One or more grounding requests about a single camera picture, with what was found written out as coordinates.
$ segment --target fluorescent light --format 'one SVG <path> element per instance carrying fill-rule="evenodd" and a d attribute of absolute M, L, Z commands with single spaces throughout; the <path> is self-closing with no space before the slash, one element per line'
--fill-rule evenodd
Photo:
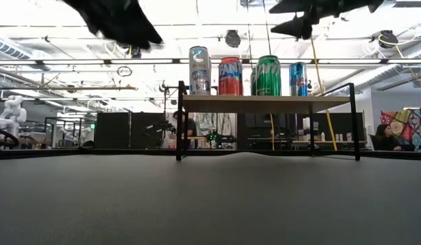
<path fill-rule="evenodd" d="M 44 64 L 46 65 L 102 65 L 104 60 L 45 60 Z"/>
<path fill-rule="evenodd" d="M 22 60 L 0 60 L 0 65 L 13 65 L 18 62 L 19 65 L 36 65 L 36 61 L 22 61 Z"/>
<path fill-rule="evenodd" d="M 388 60 L 390 64 L 421 64 L 421 59 L 390 59 Z"/>
<path fill-rule="evenodd" d="M 115 100 L 119 100 L 119 101 L 143 101 L 143 100 L 150 100 L 150 98 L 116 98 Z"/>
<path fill-rule="evenodd" d="M 101 100 L 110 100 L 111 98 L 77 98 L 77 100 L 83 101 L 101 101 Z"/>
<path fill-rule="evenodd" d="M 74 105 L 71 105 L 71 106 L 67 106 L 67 107 L 69 109 L 76 110 L 76 111 L 79 111 L 79 112 L 91 112 L 92 111 L 91 109 L 85 108 L 83 106 L 74 106 Z"/>
<path fill-rule="evenodd" d="M 378 64 L 381 59 L 320 59 L 319 64 Z"/>
<path fill-rule="evenodd" d="M 292 65 L 294 63 L 311 63 L 311 59 L 278 59 L 280 64 Z"/>
<path fill-rule="evenodd" d="M 54 105 L 54 106 L 57 106 L 57 107 L 63 107 L 63 105 L 61 105 L 59 103 L 56 103 L 56 102 L 53 102 L 53 101 L 46 101 L 46 103 L 49 103 L 50 105 Z"/>
<path fill-rule="evenodd" d="M 39 98 L 39 100 L 48 100 L 48 101 L 69 101 L 73 98 Z"/>
<path fill-rule="evenodd" d="M 112 64 L 172 64 L 172 59 L 117 59 Z"/>
<path fill-rule="evenodd" d="M 12 89 L 10 90 L 14 93 L 19 93 L 21 95 L 27 95 L 27 96 L 32 96 L 32 97 L 39 97 L 41 94 L 35 91 L 28 91 L 28 90 L 22 90 L 22 89 Z"/>

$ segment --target table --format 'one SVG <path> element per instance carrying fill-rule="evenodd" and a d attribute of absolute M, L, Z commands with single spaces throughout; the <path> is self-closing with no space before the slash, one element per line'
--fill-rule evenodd
<path fill-rule="evenodd" d="M 0 160 L 0 244 L 421 244 L 421 161 L 93 153 Z"/>
<path fill-rule="evenodd" d="M 327 96 L 335 91 L 349 86 L 349 97 Z M 294 97 L 294 96 L 232 96 L 232 95 L 188 95 L 183 81 L 178 83 L 178 111 L 184 108 L 184 124 L 179 113 L 177 123 L 177 135 L 181 135 L 188 128 L 189 112 L 215 112 L 215 113 L 288 113 L 288 114 L 309 114 L 310 129 L 313 129 L 313 113 L 327 110 L 329 108 L 351 104 L 352 115 L 352 135 L 354 137 L 355 159 L 360 160 L 360 144 L 358 140 L 358 129 L 355 106 L 355 87 L 349 83 L 340 86 L 320 97 Z M 314 156 L 314 136 L 313 130 L 310 131 L 311 156 Z M 182 160 L 183 155 L 187 155 L 187 135 L 183 139 L 177 139 L 177 149 L 175 158 Z"/>

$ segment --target wooden shelf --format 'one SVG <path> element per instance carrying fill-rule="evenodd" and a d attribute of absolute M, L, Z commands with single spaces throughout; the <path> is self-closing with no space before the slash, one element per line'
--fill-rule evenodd
<path fill-rule="evenodd" d="M 310 104 L 313 105 L 313 113 L 316 113 L 349 102 L 349 97 L 183 96 L 187 112 L 308 114 Z"/>

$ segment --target aluminum can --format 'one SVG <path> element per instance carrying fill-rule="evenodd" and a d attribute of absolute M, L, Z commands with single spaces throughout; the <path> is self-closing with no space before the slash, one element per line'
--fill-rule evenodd
<path fill-rule="evenodd" d="M 242 62 L 237 57 L 226 57 L 219 64 L 219 95 L 243 95 Z"/>
<path fill-rule="evenodd" d="M 308 96 L 307 65 L 295 63 L 289 67 L 290 96 Z"/>
<path fill-rule="evenodd" d="M 256 67 L 253 67 L 251 71 L 251 95 L 257 95 L 256 72 L 257 72 Z"/>
<path fill-rule="evenodd" d="M 191 95 L 210 95 L 212 63 L 206 47 L 189 50 L 189 91 Z"/>
<path fill-rule="evenodd" d="M 278 57 L 267 55 L 259 58 L 256 79 L 257 95 L 281 96 L 281 65 Z"/>

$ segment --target cable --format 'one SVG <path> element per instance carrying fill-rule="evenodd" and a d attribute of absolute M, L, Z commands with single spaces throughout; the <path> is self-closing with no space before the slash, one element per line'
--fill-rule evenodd
<path fill-rule="evenodd" d="M 401 49 L 397 45 L 396 45 L 396 49 L 398 50 L 399 55 L 401 55 L 401 58 L 405 59 L 405 57 L 403 56 L 403 54 L 401 52 Z M 419 79 L 419 76 L 416 75 L 416 73 L 413 71 L 413 69 L 411 67 L 408 67 L 408 69 L 411 72 L 411 74 L 413 74 L 413 77 L 421 84 L 421 80 Z"/>
<path fill-rule="evenodd" d="M 265 13 L 266 34 L 267 34 L 267 44 L 268 44 L 268 47 L 269 47 L 269 55 L 272 55 L 272 51 L 271 51 L 271 38 L 269 38 L 269 27 L 268 27 L 267 18 L 266 18 L 266 4 L 263 4 L 263 11 Z"/>
<path fill-rule="evenodd" d="M 272 131 L 271 131 L 271 137 L 272 137 L 272 150 L 275 150 L 275 144 L 274 144 L 274 131 L 273 131 L 273 118 L 272 118 L 272 114 L 271 115 L 271 126 L 272 126 Z"/>
<path fill-rule="evenodd" d="M 318 58 L 316 56 L 316 49 L 314 48 L 313 37 L 311 37 L 310 40 L 311 40 L 311 47 L 313 48 L 314 65 L 316 67 L 316 75 L 318 76 L 318 83 L 319 83 L 319 87 L 320 87 L 320 92 L 323 94 L 324 93 L 324 87 L 322 86 L 322 83 L 320 82 Z M 333 147 L 334 147 L 334 150 L 337 151 L 337 145 L 335 143 L 333 125 L 331 124 L 330 112 L 328 110 L 326 110 L 326 118 L 328 119 L 328 126 L 330 128 L 331 138 L 333 139 Z"/>

